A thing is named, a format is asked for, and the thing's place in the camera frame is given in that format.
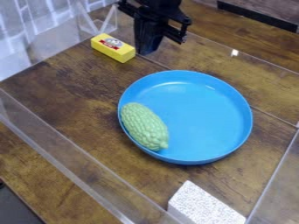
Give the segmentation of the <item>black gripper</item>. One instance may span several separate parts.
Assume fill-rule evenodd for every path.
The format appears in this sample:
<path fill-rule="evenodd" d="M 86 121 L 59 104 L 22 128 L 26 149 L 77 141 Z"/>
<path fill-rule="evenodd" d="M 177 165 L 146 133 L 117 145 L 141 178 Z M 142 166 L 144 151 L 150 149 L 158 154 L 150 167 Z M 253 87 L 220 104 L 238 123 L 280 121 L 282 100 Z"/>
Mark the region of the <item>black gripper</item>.
<path fill-rule="evenodd" d="M 158 48 L 164 37 L 177 44 L 185 41 L 192 19 L 181 12 L 182 0 L 118 0 L 117 8 L 134 20 L 134 48 L 146 55 Z"/>

